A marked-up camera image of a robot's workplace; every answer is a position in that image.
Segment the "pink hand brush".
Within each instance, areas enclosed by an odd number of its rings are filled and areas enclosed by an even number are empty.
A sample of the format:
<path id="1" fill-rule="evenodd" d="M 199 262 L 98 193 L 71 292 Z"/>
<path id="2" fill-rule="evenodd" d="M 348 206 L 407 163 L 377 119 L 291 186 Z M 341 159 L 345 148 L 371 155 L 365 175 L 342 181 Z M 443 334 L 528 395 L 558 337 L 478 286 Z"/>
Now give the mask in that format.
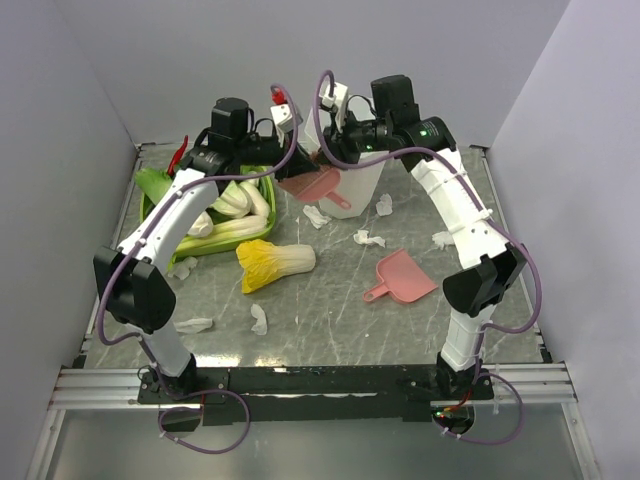
<path id="1" fill-rule="evenodd" d="M 303 203 L 314 203 L 328 199 L 338 207 L 348 210 L 351 203 L 337 193 L 341 182 L 341 171 L 334 167 L 322 167 L 317 172 L 309 172 L 278 181 L 278 186 Z"/>

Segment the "paper scrap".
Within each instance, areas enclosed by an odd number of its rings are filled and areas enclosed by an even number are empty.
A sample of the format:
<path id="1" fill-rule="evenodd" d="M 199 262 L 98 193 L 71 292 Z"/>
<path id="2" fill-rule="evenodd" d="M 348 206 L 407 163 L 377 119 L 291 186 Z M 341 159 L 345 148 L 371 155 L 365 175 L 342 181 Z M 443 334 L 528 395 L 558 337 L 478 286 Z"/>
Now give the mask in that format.
<path id="1" fill-rule="evenodd" d="M 167 275 L 171 278 L 185 280 L 189 277 L 197 264 L 198 260 L 195 257 L 186 257 L 183 260 L 174 263 L 169 269 Z"/>
<path id="2" fill-rule="evenodd" d="M 265 311 L 260 305 L 254 303 L 251 306 L 250 313 L 255 319 L 255 323 L 251 327 L 251 331 L 258 336 L 265 336 L 268 332 L 268 322 Z"/>
<path id="3" fill-rule="evenodd" d="M 331 221 L 331 218 L 329 216 L 322 214 L 320 210 L 314 205 L 305 205 L 303 207 L 303 214 L 307 217 L 307 219 L 311 222 L 312 226 L 315 229 L 321 229 Z"/>
<path id="4" fill-rule="evenodd" d="M 358 245 L 374 246 L 377 245 L 381 248 L 386 247 L 386 240 L 380 236 L 371 236 L 367 230 L 358 230 L 353 235 L 353 240 Z"/>
<path id="5" fill-rule="evenodd" d="M 211 318 L 192 318 L 189 320 L 174 322 L 176 331 L 180 334 L 198 334 L 213 327 L 214 321 Z"/>
<path id="6" fill-rule="evenodd" d="M 393 213 L 393 200 L 389 194 L 385 193 L 381 195 L 379 201 L 376 203 L 376 212 L 380 217 L 389 216 Z"/>

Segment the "paper scrap edge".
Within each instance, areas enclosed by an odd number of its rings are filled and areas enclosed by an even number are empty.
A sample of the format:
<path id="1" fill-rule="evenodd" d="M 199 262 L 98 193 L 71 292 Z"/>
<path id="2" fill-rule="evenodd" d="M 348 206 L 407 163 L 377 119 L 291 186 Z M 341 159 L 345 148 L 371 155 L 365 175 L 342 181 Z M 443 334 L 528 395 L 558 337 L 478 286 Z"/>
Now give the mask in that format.
<path id="1" fill-rule="evenodd" d="M 445 250 L 447 247 L 455 245 L 453 236 L 448 231 L 434 233 L 432 235 L 432 242 L 440 250 Z"/>

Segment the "pink dustpan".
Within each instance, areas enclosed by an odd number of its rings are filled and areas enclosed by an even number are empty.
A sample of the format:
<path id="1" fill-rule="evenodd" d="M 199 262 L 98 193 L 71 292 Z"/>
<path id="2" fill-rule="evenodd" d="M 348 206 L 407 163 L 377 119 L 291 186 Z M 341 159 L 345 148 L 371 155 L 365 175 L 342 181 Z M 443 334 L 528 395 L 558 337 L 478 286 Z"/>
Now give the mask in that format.
<path id="1" fill-rule="evenodd" d="M 362 296 L 365 302 L 390 295 L 397 303 L 409 304 L 438 288 L 405 249 L 381 259 L 376 265 L 376 278 L 378 284 Z"/>

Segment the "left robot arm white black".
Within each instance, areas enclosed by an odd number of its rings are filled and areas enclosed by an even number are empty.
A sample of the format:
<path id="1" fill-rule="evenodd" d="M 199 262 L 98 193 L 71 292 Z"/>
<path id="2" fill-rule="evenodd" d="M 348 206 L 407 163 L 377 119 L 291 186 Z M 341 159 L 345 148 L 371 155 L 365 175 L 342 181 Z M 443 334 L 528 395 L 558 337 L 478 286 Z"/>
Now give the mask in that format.
<path id="1" fill-rule="evenodd" d="M 286 90 L 272 88 L 272 133 L 252 129 L 248 103 L 235 97 L 216 101 L 211 120 L 192 148 L 179 158 L 168 191 L 138 229 L 117 247 L 101 247 L 94 259 L 99 305 L 95 331 L 106 346 L 120 343 L 104 332 L 107 314 L 127 328 L 156 371 L 162 390 L 176 402 L 192 398 L 198 387 L 194 355 L 171 321 L 176 296 L 165 274 L 180 242 L 197 218 L 231 181 L 240 183 L 244 165 L 277 172 L 293 160 L 300 119 Z"/>

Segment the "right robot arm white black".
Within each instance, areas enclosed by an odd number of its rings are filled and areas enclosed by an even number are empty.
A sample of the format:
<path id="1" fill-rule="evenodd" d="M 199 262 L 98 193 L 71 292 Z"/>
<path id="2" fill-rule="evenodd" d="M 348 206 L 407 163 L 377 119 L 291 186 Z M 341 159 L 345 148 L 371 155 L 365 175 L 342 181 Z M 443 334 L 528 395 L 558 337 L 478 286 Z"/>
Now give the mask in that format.
<path id="1" fill-rule="evenodd" d="M 480 366 L 483 329 L 527 256 L 493 221 L 446 123 L 421 115 L 411 79 L 402 74 L 376 79 L 371 93 L 373 117 L 359 120 L 349 109 L 347 87 L 332 71 L 324 71 L 312 106 L 313 125 L 322 153 L 341 170 L 400 160 L 451 235 L 461 269 L 443 282 L 451 314 L 436 383 L 444 396 L 459 398 L 471 387 L 470 373 Z"/>

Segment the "white plastic waste bin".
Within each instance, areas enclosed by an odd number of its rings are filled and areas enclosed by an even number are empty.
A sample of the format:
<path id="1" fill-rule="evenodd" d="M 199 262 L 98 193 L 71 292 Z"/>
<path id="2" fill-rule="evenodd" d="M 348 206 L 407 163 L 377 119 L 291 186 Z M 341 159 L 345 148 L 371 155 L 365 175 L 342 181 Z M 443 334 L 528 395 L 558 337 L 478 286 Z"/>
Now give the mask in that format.
<path id="1" fill-rule="evenodd" d="M 374 120 L 374 115 L 362 99 L 354 99 L 349 109 L 359 121 Z M 330 117 L 327 112 L 320 112 L 321 126 L 330 125 Z M 312 150 L 320 148 L 316 130 L 313 123 L 312 112 L 310 111 L 304 124 L 304 145 Z M 362 153 L 359 164 L 365 163 L 372 158 L 381 156 L 388 152 Z M 334 193 L 347 200 L 351 207 L 344 209 L 338 206 L 329 198 L 325 197 L 318 201 L 318 208 L 328 216 L 336 219 L 349 219 L 360 216 L 369 206 L 380 178 L 383 163 L 376 164 L 363 169 L 341 171 L 341 180 Z"/>

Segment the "green bok choy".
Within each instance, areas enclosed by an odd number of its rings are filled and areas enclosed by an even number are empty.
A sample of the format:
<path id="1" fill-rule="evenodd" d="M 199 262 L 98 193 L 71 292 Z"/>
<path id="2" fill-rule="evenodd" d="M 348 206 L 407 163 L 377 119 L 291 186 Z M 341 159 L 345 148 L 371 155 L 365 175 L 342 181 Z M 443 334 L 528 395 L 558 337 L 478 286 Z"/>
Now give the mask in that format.
<path id="1" fill-rule="evenodd" d="M 235 181 L 231 181 L 210 208 L 232 219 L 249 214 L 253 202 L 245 190 Z"/>

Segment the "green celery stalk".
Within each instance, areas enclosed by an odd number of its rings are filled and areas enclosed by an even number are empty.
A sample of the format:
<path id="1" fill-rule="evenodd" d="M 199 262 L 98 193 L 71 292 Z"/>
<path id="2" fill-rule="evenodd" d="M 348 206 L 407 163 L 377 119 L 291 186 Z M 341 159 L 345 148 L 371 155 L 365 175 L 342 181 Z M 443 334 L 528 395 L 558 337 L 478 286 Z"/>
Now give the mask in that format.
<path id="1" fill-rule="evenodd" d="M 235 250 L 245 241 L 267 235 L 272 226 L 267 217 L 259 215 L 224 221 L 215 224 L 207 236 L 185 237 L 176 248 L 175 257 L 198 257 Z"/>

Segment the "red chili pepper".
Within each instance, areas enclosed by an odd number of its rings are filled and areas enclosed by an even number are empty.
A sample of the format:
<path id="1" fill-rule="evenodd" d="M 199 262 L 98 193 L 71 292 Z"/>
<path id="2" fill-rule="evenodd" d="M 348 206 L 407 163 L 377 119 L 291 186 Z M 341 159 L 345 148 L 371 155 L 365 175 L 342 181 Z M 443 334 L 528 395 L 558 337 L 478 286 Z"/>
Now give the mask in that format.
<path id="1" fill-rule="evenodd" d="M 182 141 L 181 146 L 175 151 L 175 153 L 172 156 L 172 159 L 167 167 L 167 174 L 173 178 L 175 175 L 175 170 L 176 168 L 179 166 L 180 161 L 186 151 L 186 148 L 188 146 L 189 143 L 189 136 L 185 135 Z"/>

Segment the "green vegetable tray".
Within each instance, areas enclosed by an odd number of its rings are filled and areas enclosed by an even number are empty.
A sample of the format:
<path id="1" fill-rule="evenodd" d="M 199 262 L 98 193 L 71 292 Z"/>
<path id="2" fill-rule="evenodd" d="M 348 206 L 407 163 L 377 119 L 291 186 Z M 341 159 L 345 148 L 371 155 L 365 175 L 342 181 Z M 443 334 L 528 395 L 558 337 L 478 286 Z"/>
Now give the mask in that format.
<path id="1" fill-rule="evenodd" d="M 230 183 L 222 197 L 199 217 L 174 257 L 197 257 L 232 251 L 243 242 L 264 239 L 276 220 L 276 198 L 269 177 Z"/>

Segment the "yellow napa cabbage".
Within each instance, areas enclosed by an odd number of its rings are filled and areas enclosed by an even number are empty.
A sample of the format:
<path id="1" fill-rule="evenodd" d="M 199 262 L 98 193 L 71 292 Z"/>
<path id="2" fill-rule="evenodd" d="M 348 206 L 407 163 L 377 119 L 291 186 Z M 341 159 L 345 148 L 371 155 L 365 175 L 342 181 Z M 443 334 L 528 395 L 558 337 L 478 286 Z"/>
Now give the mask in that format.
<path id="1" fill-rule="evenodd" d="M 316 254 L 310 245 L 278 246 L 264 240 L 241 243 L 236 256 L 243 269 L 242 292 L 253 293 L 283 277 L 308 273 Z"/>

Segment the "paper scrap by tray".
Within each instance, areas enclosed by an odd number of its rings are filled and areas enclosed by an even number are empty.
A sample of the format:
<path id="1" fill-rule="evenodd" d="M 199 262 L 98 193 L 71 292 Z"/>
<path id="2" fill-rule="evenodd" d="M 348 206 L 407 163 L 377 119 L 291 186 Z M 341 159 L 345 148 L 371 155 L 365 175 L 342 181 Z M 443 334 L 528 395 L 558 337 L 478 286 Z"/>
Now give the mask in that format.
<path id="1" fill-rule="evenodd" d="M 198 260 L 195 257 L 186 257 L 183 260 L 174 263 L 169 269 L 167 275 L 171 278 L 185 280 L 189 277 L 197 264 Z"/>

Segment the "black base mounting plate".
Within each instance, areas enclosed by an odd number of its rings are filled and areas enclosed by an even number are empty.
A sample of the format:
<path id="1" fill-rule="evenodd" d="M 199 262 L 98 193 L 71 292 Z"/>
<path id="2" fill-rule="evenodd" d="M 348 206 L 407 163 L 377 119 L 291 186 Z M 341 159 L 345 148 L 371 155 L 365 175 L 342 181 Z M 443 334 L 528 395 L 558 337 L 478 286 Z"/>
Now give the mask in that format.
<path id="1" fill-rule="evenodd" d="M 195 407 L 206 426 L 253 422 L 395 418 L 429 422 L 440 405 L 494 398 L 489 379 L 433 365 L 201 368 L 192 394 L 169 395 L 141 376 L 143 406 Z"/>

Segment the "aluminium rail frame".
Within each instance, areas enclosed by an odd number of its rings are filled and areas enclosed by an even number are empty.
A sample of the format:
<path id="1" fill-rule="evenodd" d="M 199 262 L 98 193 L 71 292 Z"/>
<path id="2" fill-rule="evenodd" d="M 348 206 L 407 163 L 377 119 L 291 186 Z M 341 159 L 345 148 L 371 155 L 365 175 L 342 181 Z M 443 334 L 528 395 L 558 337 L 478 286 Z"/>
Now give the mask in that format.
<path id="1" fill-rule="evenodd" d="M 489 365 L 510 382 L 526 404 L 575 403 L 577 394 L 563 363 Z M 141 409 L 141 380 L 135 369 L 63 369 L 56 381 L 50 410 Z"/>

